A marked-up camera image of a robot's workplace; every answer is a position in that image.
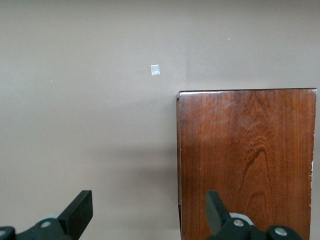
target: small white square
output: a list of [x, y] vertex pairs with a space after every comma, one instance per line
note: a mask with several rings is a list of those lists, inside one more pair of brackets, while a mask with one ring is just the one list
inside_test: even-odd
[[151, 75], [152, 75], [152, 76], [160, 75], [159, 64], [157, 64], [157, 65], [151, 65], [150, 67], [151, 67]]

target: wood panel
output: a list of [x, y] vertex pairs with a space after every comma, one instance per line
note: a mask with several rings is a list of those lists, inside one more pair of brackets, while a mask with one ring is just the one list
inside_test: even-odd
[[314, 88], [181, 91], [177, 95], [182, 240], [210, 235], [206, 192], [266, 230], [310, 236]]

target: wall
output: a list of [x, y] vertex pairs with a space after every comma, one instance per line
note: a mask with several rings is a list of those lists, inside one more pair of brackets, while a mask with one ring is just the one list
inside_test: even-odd
[[176, 93], [320, 87], [319, 1], [3, 0], [0, 23], [0, 226], [18, 232], [90, 189], [82, 240], [178, 240]]

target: metal screw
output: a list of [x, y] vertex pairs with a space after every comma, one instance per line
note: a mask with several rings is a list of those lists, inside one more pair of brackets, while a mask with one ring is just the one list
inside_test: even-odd
[[40, 228], [46, 228], [46, 227], [49, 227], [50, 225], [51, 225], [51, 222], [45, 221], [40, 225]]
[[275, 228], [274, 231], [275, 231], [276, 234], [278, 234], [278, 235], [280, 235], [280, 236], [287, 236], [287, 235], [288, 235], [287, 231], [284, 230], [284, 229], [281, 228], [281, 227]]
[[244, 222], [241, 221], [240, 219], [234, 220], [233, 224], [236, 225], [237, 227], [243, 227], [245, 225]]

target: cabinet top edge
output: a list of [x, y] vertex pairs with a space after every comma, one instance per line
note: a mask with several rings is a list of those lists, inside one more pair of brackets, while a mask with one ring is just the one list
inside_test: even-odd
[[185, 90], [179, 91], [176, 95], [176, 99], [185, 95], [197, 95], [197, 94], [221, 94], [229, 92], [247, 92], [247, 91], [290, 91], [290, 90], [306, 90], [312, 91], [317, 94], [315, 87], [302, 87], [302, 88], [267, 88], [267, 89], [224, 89], [224, 90]]

